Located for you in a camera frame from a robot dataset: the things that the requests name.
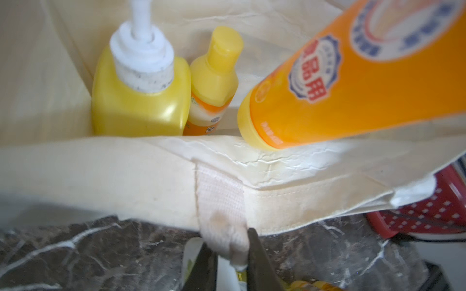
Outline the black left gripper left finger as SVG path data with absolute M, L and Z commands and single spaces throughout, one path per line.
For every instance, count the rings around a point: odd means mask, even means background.
M 217 290 L 218 255 L 204 242 L 182 291 Z

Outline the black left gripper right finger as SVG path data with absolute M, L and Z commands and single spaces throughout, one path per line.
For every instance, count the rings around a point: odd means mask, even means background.
M 248 239 L 247 290 L 285 291 L 254 228 L 248 229 Z

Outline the large yellow pump soap bottle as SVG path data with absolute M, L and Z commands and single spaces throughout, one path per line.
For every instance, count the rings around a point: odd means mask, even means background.
M 96 135 L 180 136 L 191 104 L 188 62 L 151 20 L 151 1 L 131 1 L 132 18 L 110 38 L 92 87 Z

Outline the orange soap bottle back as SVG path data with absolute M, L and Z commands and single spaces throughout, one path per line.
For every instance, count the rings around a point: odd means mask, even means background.
M 206 54 L 190 65 L 191 105 L 184 136 L 215 132 L 238 89 L 235 66 L 243 48 L 238 31 L 226 26 L 213 30 Z

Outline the orange soap bottle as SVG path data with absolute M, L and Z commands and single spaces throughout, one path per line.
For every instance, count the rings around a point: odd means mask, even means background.
M 466 111 L 464 1 L 358 1 L 256 85 L 238 111 L 282 150 Z
M 190 65 L 191 105 L 184 136 L 215 132 L 238 89 L 235 66 L 243 48 L 238 31 L 226 26 L 213 30 L 206 54 Z

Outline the cream Starry Night tote bag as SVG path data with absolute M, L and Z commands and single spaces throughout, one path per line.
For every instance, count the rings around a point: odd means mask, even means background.
M 94 137 L 91 67 L 126 1 L 1 2 L 1 227 L 108 215 L 199 230 L 224 256 L 261 235 L 434 193 L 466 152 L 464 113 L 266 152 L 230 108 L 218 135 Z

